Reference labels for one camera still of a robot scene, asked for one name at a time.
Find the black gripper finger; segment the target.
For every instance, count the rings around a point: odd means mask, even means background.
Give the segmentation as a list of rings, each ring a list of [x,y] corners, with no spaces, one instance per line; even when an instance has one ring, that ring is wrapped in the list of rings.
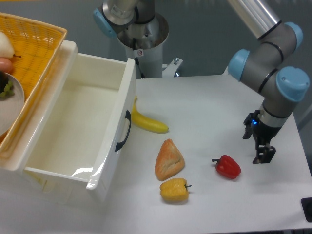
[[[243,139],[249,139],[253,134],[253,131],[252,131],[252,127],[251,125],[246,125],[245,126],[245,132],[244,132],[244,135],[243,135]]]
[[[276,153],[276,149],[269,145],[256,145],[256,157],[253,160],[253,164],[270,163],[273,156]]]

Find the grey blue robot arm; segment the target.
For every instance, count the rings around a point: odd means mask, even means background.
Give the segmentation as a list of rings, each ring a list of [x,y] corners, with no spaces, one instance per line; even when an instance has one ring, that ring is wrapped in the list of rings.
[[[262,0],[231,0],[230,6],[260,41],[250,52],[239,50],[226,71],[264,98],[259,109],[244,120],[244,138],[255,140],[255,164],[269,163],[275,154],[270,141],[277,135],[310,85],[308,75],[291,66],[281,68],[302,43],[301,28],[282,22]],[[173,77],[182,61],[163,64],[162,46],[169,34],[163,16],[155,12],[152,0],[106,0],[94,10],[99,29],[108,37],[118,38],[126,55],[136,63],[138,78]]]

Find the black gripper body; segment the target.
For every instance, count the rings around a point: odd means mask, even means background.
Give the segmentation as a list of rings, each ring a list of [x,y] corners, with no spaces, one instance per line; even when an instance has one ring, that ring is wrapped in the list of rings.
[[[258,115],[260,110],[255,110],[253,113],[249,113],[245,118],[245,126],[251,125],[253,131],[253,138],[256,145],[270,144],[272,138],[274,138],[280,130],[280,127],[271,127],[263,123]]]

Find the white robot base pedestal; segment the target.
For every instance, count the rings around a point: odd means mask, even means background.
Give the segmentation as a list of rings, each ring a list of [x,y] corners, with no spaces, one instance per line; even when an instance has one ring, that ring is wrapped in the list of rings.
[[[135,61],[137,78],[161,78],[163,44],[169,34],[166,19],[156,13],[147,24],[131,24],[117,35],[126,56]]]

